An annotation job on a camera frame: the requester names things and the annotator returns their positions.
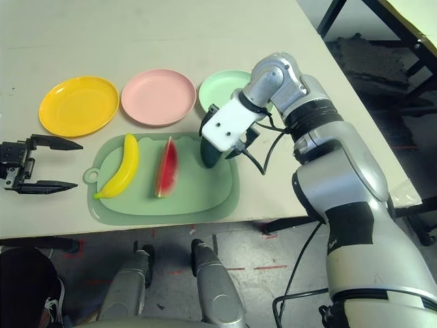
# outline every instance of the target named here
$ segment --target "yellow plate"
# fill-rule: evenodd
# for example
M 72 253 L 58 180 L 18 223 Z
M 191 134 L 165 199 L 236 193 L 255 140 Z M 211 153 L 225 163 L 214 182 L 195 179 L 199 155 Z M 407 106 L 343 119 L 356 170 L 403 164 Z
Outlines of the yellow plate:
M 44 97 L 40 121 L 55 135 L 88 135 L 114 117 L 118 103 L 118 92 L 111 82 L 101 77 L 76 77 L 55 86 Z

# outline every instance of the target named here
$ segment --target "pink plate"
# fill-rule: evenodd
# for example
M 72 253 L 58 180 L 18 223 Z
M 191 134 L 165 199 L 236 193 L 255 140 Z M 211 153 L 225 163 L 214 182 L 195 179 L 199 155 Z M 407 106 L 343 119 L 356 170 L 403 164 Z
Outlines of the pink plate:
M 134 76 L 123 89 L 122 105 L 134 120 L 152 126 L 173 124 L 193 108 L 196 89 L 174 70 L 148 70 Z

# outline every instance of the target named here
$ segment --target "red tape mark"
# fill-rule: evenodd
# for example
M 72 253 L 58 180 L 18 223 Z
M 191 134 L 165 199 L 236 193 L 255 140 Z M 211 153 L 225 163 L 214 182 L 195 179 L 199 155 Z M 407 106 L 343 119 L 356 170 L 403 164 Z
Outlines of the red tape mark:
M 85 284 L 87 285 L 101 285 L 101 284 L 110 284 L 112 280 L 87 280 Z
M 278 236 L 279 236 L 278 234 L 262 234 L 263 239 L 273 239 L 273 238 L 277 238 Z
M 181 273 L 184 273 L 183 270 L 170 271 L 171 275 L 180 275 Z
M 254 270 L 271 270 L 271 269 L 283 269 L 288 267 L 288 265 L 272 265 L 272 266 L 259 266 L 254 268 Z
M 83 256 L 83 249 L 85 247 L 85 241 L 83 239 L 79 240 L 79 250 L 73 254 L 65 254 L 66 258 L 81 258 Z

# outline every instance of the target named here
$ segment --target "sneaker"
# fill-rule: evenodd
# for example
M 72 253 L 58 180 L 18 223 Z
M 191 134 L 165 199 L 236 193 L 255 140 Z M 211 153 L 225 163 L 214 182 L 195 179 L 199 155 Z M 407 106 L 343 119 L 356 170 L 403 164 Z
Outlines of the sneaker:
M 44 305 L 44 309 L 50 315 L 50 323 L 62 323 L 62 302 L 64 302 L 65 288 L 61 278 L 57 278 L 58 283 L 53 288 L 52 295 L 49 296 Z

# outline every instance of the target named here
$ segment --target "white wall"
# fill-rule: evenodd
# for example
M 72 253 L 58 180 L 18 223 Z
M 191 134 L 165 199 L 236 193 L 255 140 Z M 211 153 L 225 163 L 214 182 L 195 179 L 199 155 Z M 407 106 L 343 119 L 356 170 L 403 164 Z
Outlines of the white wall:
M 319 25 L 331 0 L 297 0 L 311 24 Z M 326 35 L 326 41 L 338 37 L 350 38 L 355 33 L 368 40 L 398 40 L 398 37 L 361 0 L 347 0 L 333 26 Z

